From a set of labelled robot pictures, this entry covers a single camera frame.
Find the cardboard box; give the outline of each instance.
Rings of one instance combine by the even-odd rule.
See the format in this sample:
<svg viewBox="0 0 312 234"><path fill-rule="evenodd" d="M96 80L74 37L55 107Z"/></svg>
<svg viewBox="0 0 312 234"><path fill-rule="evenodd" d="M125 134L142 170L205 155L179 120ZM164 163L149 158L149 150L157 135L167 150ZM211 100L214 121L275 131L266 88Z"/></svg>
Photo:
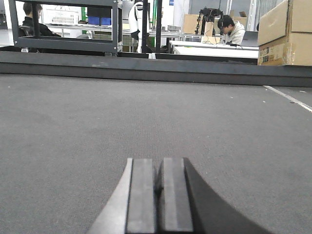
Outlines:
<svg viewBox="0 0 312 234"><path fill-rule="evenodd" d="M285 0L260 19L258 65L312 66L311 0Z"/></svg>
<svg viewBox="0 0 312 234"><path fill-rule="evenodd" d="M184 15L183 33L195 34L198 15ZM201 33L201 23L199 24L198 34Z"/></svg>

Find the desk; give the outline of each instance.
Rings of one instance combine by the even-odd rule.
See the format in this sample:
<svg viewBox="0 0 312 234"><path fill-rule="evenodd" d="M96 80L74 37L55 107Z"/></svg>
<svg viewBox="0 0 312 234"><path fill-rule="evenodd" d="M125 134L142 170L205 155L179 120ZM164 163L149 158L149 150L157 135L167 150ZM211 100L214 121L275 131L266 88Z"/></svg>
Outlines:
<svg viewBox="0 0 312 234"><path fill-rule="evenodd" d="M47 23L46 26L49 28L60 28L62 29L62 37L64 36L64 29L72 29L72 30L86 30L86 31L101 31L101 32L111 32L112 26L111 25L92 25L92 24L53 24L53 23ZM151 37L156 37L156 31L150 31ZM123 29L122 30L123 35L130 35L129 29ZM179 32L171 32L171 31L162 31L161 32L162 38L180 38Z"/></svg>
<svg viewBox="0 0 312 234"><path fill-rule="evenodd" d="M174 51L175 47L185 46L185 47L196 47L196 48L212 48L212 49L227 49L227 50L255 50L258 51L259 47L247 47L247 46L229 46L225 44L210 44L192 41L169 41L169 48L171 52Z"/></svg>
<svg viewBox="0 0 312 234"><path fill-rule="evenodd" d="M246 58L257 59L258 51L255 50L233 50L233 49L213 49L178 46L174 49L177 55L198 55L212 57Z"/></svg>

